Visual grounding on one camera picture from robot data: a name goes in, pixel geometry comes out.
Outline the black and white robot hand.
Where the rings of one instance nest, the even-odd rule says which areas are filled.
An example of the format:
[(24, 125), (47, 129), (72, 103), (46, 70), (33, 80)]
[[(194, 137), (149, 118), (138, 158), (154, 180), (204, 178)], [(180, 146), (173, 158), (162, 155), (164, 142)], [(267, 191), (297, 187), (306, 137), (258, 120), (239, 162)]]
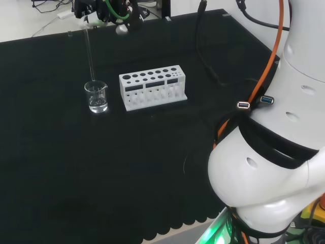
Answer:
[(112, 23), (119, 35), (138, 30), (147, 17), (137, 1), (73, 1), (73, 10), (81, 29)]

